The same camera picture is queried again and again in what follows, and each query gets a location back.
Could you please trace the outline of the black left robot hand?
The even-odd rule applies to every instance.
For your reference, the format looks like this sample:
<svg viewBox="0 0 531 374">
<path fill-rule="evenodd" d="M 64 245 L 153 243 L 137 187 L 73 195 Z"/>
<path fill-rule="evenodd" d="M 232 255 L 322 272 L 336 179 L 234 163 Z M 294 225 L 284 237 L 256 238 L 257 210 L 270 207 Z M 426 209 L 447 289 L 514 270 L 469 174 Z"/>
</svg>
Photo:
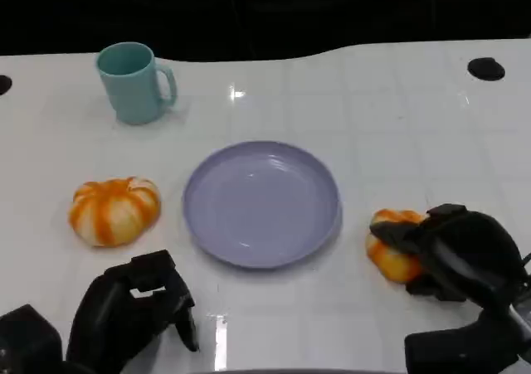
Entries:
<svg viewBox="0 0 531 374">
<path fill-rule="evenodd" d="M 66 360 L 93 373 L 120 373 L 171 325 L 197 352 L 194 306 L 167 250 L 136 256 L 92 281 L 73 320 Z"/>
</svg>

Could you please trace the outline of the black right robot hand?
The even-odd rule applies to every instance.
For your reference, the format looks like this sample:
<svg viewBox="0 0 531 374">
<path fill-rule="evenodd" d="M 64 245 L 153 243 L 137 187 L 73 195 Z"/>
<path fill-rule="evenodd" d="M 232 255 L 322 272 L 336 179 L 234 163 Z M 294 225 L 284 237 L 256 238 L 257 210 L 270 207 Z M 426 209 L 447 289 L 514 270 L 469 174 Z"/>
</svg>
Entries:
<svg viewBox="0 0 531 374">
<path fill-rule="evenodd" d="M 382 268 L 411 295 L 502 311 L 529 281 L 513 237 L 492 216 L 464 205 L 441 204 L 422 218 L 382 210 L 369 233 L 402 264 Z"/>
</svg>

